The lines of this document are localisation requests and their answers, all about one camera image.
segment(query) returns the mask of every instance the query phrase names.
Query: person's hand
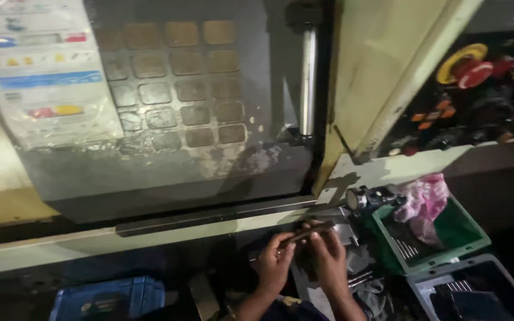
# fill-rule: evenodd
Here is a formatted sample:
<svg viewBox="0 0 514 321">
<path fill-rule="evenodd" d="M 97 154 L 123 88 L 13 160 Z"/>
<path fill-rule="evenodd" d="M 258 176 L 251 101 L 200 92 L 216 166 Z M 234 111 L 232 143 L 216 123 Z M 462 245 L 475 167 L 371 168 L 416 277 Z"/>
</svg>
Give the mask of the person's hand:
<svg viewBox="0 0 514 321">
<path fill-rule="evenodd" d="M 287 283 L 289 266 L 295 253 L 295 243 L 290 243 L 284 249 L 279 249 L 279 244 L 294 235 L 294 233 L 275 235 L 261 253 L 257 292 L 276 297 Z"/>
<path fill-rule="evenodd" d="M 320 287 L 327 296 L 349 295 L 348 276 L 346 274 L 346 250 L 334 229 L 311 234 L 311 243 L 316 254 Z"/>
</svg>

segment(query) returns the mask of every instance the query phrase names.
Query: finger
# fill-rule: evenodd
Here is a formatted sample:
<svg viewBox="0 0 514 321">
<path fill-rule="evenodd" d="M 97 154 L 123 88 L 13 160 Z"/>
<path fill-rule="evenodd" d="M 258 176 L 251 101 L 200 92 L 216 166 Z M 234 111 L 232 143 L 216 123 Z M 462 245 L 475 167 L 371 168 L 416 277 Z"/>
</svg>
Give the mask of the finger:
<svg viewBox="0 0 514 321">
<path fill-rule="evenodd" d="M 277 248 L 279 247 L 279 244 L 281 244 L 282 241 L 294 236 L 295 233 L 292 232 L 285 232 L 275 235 L 269 241 L 269 244 L 267 244 L 267 247 L 265 248 L 265 254 L 274 258 L 277 254 Z"/>
<path fill-rule="evenodd" d="M 317 232 L 311 234 L 311 243 L 315 249 L 315 253 L 321 258 L 329 258 L 331 255 L 328 252 L 325 241 Z"/>
<path fill-rule="evenodd" d="M 291 260 L 293 256 L 295 255 L 295 243 L 291 243 L 287 245 L 287 247 L 283 250 L 281 253 L 281 258 L 279 259 L 279 264 L 281 264 L 283 267 L 289 269 L 289 266 L 291 265 Z"/>
<path fill-rule="evenodd" d="M 344 245 L 342 245 L 342 242 L 340 241 L 340 238 L 338 237 L 338 234 L 334 229 L 330 229 L 327 231 L 328 234 L 328 240 L 327 240 L 327 246 L 329 248 L 329 251 L 332 252 L 335 258 L 341 258 L 343 255 L 346 255 L 346 250 L 344 249 Z"/>
</svg>

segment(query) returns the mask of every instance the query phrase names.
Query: yellow label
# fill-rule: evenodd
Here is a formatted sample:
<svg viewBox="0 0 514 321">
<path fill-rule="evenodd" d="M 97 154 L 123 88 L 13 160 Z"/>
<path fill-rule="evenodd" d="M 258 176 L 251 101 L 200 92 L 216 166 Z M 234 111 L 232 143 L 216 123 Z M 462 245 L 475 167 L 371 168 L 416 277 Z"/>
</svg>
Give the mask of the yellow label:
<svg viewBox="0 0 514 321">
<path fill-rule="evenodd" d="M 7 65 L 8 66 L 19 66 L 19 63 L 17 62 L 17 60 L 11 58 L 7 61 Z"/>
<path fill-rule="evenodd" d="M 81 114 L 82 108 L 74 105 L 61 105 L 55 108 L 55 113 L 59 116 Z"/>
</svg>

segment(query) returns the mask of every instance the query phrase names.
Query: blue crate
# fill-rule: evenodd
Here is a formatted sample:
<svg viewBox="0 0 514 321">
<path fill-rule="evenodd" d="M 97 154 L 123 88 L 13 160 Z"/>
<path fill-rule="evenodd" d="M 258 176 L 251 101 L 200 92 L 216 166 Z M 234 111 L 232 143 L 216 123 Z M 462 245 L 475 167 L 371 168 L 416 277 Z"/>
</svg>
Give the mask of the blue crate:
<svg viewBox="0 0 514 321">
<path fill-rule="evenodd" d="M 82 321 L 92 315 L 122 314 L 136 319 L 164 307 L 164 284 L 149 276 L 61 289 L 49 321 Z"/>
</svg>

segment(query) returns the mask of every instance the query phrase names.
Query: chrome rod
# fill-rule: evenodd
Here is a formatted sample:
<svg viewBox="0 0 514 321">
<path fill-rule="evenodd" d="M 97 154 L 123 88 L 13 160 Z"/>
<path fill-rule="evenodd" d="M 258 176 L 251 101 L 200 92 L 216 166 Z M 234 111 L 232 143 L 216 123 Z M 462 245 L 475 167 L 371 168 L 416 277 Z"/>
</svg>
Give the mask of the chrome rod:
<svg viewBox="0 0 514 321">
<path fill-rule="evenodd" d="M 316 91 L 316 29 L 312 28 L 303 34 L 303 70 L 300 83 L 300 134 L 310 136 L 315 123 L 315 91 Z"/>
</svg>

